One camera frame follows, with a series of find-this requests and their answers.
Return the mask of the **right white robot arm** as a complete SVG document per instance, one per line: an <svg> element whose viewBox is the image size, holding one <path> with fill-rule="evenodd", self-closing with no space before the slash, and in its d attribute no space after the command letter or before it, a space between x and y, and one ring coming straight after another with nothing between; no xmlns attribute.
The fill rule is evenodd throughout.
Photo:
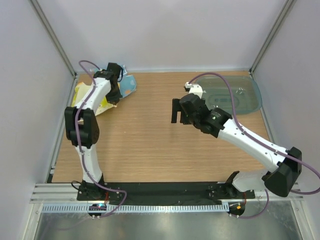
<svg viewBox="0 0 320 240"><path fill-rule="evenodd" d="M225 185L225 192L237 198L246 191L269 190L279 197L287 197L302 171L302 165L292 158L302 159L302 152L287 150L260 137L244 126L237 126L235 118L220 109L208 109L203 99L191 94L172 100L171 121L193 125L204 134L229 142L260 162L264 169L233 172Z"/></svg>

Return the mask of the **yellow green patterned towel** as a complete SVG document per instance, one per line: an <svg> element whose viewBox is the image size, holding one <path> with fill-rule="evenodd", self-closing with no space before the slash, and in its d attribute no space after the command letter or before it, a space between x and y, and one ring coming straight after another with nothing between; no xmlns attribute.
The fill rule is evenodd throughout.
<svg viewBox="0 0 320 240"><path fill-rule="evenodd" d="M81 82L75 87L75 95L73 97L71 106L79 108L85 99L90 95L94 89L94 83L90 86ZM105 111L116 108L116 104L110 104L107 102L106 95L111 90L111 85L109 80L96 79L95 89L93 94L90 95L89 99L85 102L82 107L85 109L91 109L96 116L104 113Z"/></svg>

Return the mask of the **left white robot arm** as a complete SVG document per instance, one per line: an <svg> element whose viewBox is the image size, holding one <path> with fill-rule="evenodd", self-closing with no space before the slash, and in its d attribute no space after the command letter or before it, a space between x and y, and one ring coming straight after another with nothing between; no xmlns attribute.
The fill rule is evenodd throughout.
<svg viewBox="0 0 320 240"><path fill-rule="evenodd" d="M122 95L118 79L122 77L122 69L97 71L85 95L73 107L68 106L64 110L66 137L75 147L81 161L83 177L79 193L82 197L101 200L106 194L96 150L100 136L96 112L103 99L113 105L119 102Z"/></svg>

